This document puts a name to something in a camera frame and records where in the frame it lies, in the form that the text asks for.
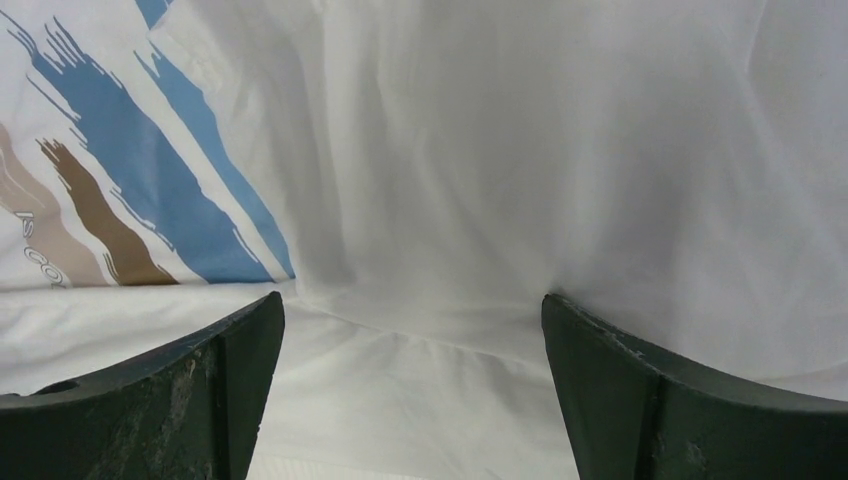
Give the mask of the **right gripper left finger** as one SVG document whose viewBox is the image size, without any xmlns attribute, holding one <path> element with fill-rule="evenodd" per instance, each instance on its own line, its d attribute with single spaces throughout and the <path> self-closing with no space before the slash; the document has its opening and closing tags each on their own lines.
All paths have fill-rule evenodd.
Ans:
<svg viewBox="0 0 848 480">
<path fill-rule="evenodd" d="M 5 479 L 243 479 L 285 329 L 273 292 L 194 333 L 1 398 Z"/>
</svg>

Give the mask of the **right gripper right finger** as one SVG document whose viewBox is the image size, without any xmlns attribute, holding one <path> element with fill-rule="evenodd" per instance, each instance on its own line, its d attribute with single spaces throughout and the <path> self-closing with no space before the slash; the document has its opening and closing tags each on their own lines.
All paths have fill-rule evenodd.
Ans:
<svg viewBox="0 0 848 480">
<path fill-rule="evenodd" d="M 716 370 L 545 296 L 547 358 L 583 479 L 843 479 L 847 405 Z"/>
</svg>

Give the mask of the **white printed t-shirt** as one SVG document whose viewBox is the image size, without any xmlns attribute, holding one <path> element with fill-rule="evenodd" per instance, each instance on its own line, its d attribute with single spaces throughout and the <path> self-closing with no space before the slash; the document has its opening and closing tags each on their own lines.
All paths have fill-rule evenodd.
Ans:
<svg viewBox="0 0 848 480">
<path fill-rule="evenodd" d="M 1 389 L 277 290 L 253 479 L 573 479 L 540 303 L 847 396 L 843 1 L 5 1 Z"/>
</svg>

